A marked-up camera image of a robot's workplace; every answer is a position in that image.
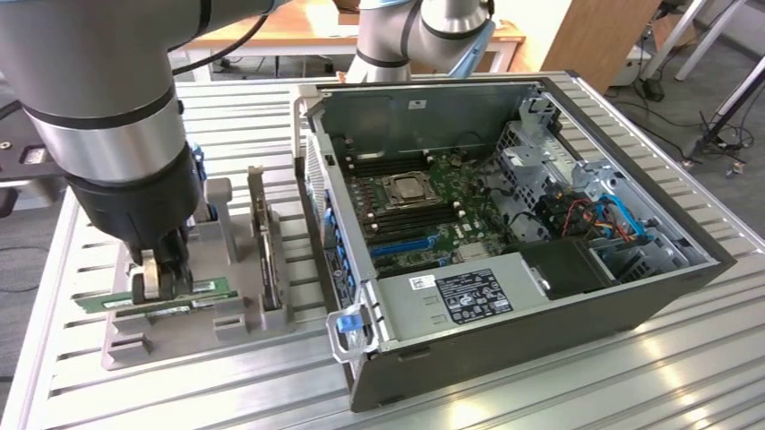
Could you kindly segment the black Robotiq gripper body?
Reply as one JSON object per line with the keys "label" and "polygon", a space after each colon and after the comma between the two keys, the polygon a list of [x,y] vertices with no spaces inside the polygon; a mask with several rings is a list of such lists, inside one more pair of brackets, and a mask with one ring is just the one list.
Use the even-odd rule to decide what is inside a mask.
{"label": "black Robotiq gripper body", "polygon": [[190,147],[173,162],[137,182],[101,185],[69,176],[75,197],[94,226],[123,241],[135,262],[141,251],[159,254],[159,240],[186,226],[201,202],[201,178]]}

